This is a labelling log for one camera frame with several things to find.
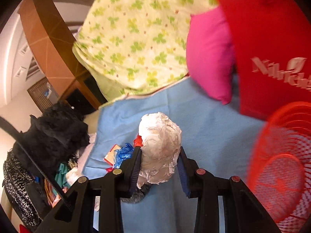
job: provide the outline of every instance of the crumpled plastic bag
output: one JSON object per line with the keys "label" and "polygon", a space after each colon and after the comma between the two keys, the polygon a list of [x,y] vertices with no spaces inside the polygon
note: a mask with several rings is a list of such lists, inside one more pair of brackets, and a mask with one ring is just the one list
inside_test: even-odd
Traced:
{"label": "crumpled plastic bag", "polygon": [[121,163],[124,159],[128,159],[132,157],[134,148],[130,143],[125,143],[125,146],[115,150],[115,157],[114,157],[114,169],[120,168]]}
{"label": "crumpled plastic bag", "polygon": [[146,182],[159,184],[168,181],[177,165],[181,129],[165,114],[158,112],[142,117],[138,133],[143,144],[138,188]]}

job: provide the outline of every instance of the black and white patterned fabric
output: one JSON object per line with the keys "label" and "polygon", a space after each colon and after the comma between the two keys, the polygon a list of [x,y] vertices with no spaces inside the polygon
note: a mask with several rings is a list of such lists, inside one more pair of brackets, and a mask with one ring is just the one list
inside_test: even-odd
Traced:
{"label": "black and white patterned fabric", "polygon": [[3,164],[4,185],[8,199],[24,225],[32,232],[41,223],[32,202],[26,192],[26,186],[34,180],[22,167],[12,151],[7,153]]}

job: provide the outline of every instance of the black fur coat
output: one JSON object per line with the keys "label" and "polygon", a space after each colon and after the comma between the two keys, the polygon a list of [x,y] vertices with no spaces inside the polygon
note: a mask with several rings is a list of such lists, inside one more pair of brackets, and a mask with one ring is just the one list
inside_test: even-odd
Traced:
{"label": "black fur coat", "polygon": [[[89,144],[88,126],[83,123],[83,116],[63,103],[53,105],[39,118],[32,115],[30,118],[31,127],[23,133],[24,140],[53,176],[60,163],[67,162],[78,149]],[[30,173],[42,177],[17,143],[13,146],[13,153]]]}

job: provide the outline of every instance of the screw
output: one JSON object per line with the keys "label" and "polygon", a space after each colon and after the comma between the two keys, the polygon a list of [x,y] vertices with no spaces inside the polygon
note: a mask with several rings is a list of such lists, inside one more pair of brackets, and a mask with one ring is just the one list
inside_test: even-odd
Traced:
{"label": "screw", "polygon": [[197,169],[197,174],[199,175],[204,175],[205,174],[205,170],[202,168]]}
{"label": "screw", "polygon": [[122,170],[121,170],[121,169],[114,169],[114,170],[112,171],[112,173],[113,173],[114,175],[119,175],[119,174],[122,173]]}
{"label": "screw", "polygon": [[85,177],[85,176],[82,176],[82,177],[80,177],[79,179],[78,179],[78,182],[79,183],[84,183],[84,182],[86,182],[87,181],[87,178]]}
{"label": "screw", "polygon": [[239,182],[241,180],[241,178],[239,176],[232,176],[231,179],[234,181],[234,182]]}

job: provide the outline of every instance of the blue plastic bag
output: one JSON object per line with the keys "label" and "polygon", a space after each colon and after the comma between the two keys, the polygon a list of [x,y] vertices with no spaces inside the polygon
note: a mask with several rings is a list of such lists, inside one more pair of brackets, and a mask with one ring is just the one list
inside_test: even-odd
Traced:
{"label": "blue plastic bag", "polygon": [[125,143],[125,147],[115,150],[114,168],[120,168],[124,159],[131,158],[134,148],[130,143]]}

